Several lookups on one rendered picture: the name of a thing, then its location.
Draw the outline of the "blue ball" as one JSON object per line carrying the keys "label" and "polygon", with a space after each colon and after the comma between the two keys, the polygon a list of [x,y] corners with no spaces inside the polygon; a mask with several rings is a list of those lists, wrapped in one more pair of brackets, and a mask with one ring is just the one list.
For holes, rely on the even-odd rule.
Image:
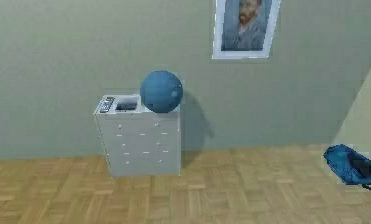
{"label": "blue ball", "polygon": [[155,113],[169,113],[181,102],[183,85],[180,79],[166,70],[150,72],[140,86],[142,104]]}

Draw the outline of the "white chest of drawers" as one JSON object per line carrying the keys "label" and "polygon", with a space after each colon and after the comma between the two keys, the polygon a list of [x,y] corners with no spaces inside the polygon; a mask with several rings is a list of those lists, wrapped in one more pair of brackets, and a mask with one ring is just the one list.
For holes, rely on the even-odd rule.
{"label": "white chest of drawers", "polygon": [[[93,112],[108,169],[113,177],[179,174],[181,172],[180,109],[155,113],[145,107],[138,94],[137,109],[117,111],[121,96],[104,95]],[[107,113],[101,101],[115,98]]]}

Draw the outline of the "grey laptop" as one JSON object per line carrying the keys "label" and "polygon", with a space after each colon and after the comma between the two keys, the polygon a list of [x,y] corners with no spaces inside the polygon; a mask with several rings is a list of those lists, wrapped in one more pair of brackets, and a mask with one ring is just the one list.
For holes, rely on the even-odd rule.
{"label": "grey laptop", "polygon": [[116,104],[117,111],[134,111],[137,109],[138,97],[134,95],[121,96]]}

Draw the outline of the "white framed portrait picture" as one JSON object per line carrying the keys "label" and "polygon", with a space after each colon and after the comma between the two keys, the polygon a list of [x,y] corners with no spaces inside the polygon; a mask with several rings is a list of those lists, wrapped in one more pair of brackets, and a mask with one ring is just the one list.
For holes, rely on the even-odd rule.
{"label": "white framed portrait picture", "polygon": [[214,0],[214,60],[267,59],[282,0]]}

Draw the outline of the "blue bin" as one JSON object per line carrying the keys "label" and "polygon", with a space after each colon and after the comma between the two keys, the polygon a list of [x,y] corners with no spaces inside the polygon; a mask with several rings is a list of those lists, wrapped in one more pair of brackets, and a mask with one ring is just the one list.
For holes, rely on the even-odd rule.
{"label": "blue bin", "polygon": [[361,185],[371,190],[370,159],[344,144],[328,147],[323,157],[345,185]]}

